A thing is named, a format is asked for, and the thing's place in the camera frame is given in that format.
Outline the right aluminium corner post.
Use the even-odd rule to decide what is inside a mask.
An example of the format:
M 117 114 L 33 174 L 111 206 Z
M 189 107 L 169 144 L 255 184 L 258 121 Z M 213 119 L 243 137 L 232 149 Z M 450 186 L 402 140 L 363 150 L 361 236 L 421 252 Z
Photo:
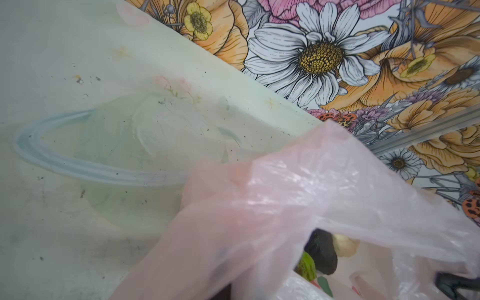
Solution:
M 391 151 L 407 148 L 411 145 L 427 141 L 451 131 L 457 131 L 480 122 L 480 105 L 456 112 L 451 116 L 437 119 L 429 124 L 405 133 L 395 134 L 380 142 L 372 143 L 367 148 L 376 156 Z

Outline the beige garlic bulb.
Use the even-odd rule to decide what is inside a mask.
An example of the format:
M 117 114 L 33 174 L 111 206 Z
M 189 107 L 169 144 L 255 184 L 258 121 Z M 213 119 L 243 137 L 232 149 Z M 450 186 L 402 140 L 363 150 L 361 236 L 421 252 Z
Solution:
M 341 234 L 333 234 L 332 240 L 337 257 L 350 258 L 357 253 L 360 247 L 360 240 Z

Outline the dark green avocado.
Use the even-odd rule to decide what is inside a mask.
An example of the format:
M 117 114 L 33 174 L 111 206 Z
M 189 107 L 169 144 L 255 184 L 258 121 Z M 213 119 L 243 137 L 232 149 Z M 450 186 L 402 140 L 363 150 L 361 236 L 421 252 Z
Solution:
M 316 270 L 324 275 L 332 275 L 338 267 L 338 256 L 335 251 L 333 235 L 322 229 L 315 229 L 304 250 L 315 263 Z

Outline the bright green bumpy fruit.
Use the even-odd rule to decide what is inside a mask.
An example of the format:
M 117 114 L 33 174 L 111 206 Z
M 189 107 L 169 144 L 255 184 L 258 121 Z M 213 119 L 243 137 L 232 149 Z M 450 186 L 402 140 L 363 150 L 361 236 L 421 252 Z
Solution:
M 301 259 L 298 261 L 297 265 L 294 268 L 294 272 L 300 275 L 305 280 L 311 282 L 316 280 L 316 266 L 313 258 L 307 253 L 303 252 Z

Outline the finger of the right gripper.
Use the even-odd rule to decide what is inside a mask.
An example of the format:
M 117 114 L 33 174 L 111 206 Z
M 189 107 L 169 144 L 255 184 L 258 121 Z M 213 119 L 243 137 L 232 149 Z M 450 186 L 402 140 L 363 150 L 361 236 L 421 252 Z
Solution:
M 435 279 L 435 286 L 450 300 L 468 300 L 468 297 L 461 294 L 461 290 L 467 292 L 480 292 L 480 279 L 469 279 L 450 273 L 438 272 Z

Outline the pink plastic bag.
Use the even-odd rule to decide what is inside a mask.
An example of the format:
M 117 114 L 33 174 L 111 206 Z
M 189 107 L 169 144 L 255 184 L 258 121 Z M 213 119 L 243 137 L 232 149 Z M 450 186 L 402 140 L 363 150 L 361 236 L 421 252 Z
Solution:
M 325 293 L 294 268 L 315 229 L 382 247 L 390 300 L 441 300 L 437 273 L 480 275 L 480 230 L 328 121 L 283 150 L 197 165 L 181 210 L 114 300 L 298 300 Z

